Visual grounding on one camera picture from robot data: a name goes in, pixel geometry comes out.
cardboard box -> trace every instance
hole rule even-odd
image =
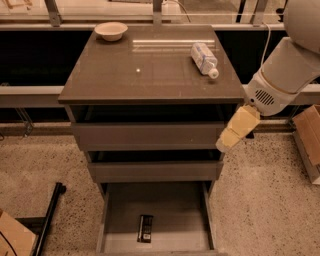
[[[314,185],[320,185],[320,165],[313,166],[311,164],[298,132],[294,132],[293,137],[296,141],[298,150],[300,152],[304,166],[306,167],[306,170],[308,172],[311,183]]]
[[[30,256],[35,239],[34,233],[0,209],[0,255]]]
[[[320,105],[307,108],[295,116],[293,121],[311,164],[320,164]]]

concrete floor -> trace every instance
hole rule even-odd
[[[94,255],[103,200],[68,125],[1,124],[0,207],[44,216],[55,182],[67,186],[45,245],[48,256]],[[320,251],[320,186],[311,185],[291,134],[256,134],[226,154],[210,197],[216,247],[232,256]]]

cabinet top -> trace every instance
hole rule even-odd
[[[190,55],[205,42],[219,77],[201,75]],[[239,103],[240,80],[211,26],[129,26],[116,42],[95,32],[60,97],[62,104]]]

bottle cap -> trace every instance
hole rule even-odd
[[[216,79],[219,76],[219,71],[216,68],[212,68],[210,69],[210,71],[208,72],[208,76],[212,79]]]

bottom drawer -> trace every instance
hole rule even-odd
[[[141,215],[153,216],[150,243],[137,241]],[[218,255],[210,219],[202,182],[108,184],[97,254]]]

